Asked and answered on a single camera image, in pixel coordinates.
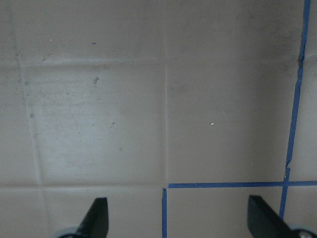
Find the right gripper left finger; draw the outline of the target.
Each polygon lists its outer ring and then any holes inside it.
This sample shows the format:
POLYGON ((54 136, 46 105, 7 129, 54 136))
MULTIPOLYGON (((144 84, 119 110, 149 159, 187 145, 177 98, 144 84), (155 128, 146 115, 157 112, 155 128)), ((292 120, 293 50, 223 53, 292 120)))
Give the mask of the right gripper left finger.
POLYGON ((75 231, 63 232, 57 238, 106 238, 109 230, 106 197, 96 198, 75 231))

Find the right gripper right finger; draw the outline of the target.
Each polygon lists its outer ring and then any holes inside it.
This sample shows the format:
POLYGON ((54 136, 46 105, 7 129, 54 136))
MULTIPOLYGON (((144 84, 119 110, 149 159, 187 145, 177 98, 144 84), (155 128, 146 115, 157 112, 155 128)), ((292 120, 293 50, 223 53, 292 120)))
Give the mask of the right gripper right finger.
POLYGON ((316 233, 290 228, 258 195, 248 198, 247 225, 254 238, 315 238, 316 233))

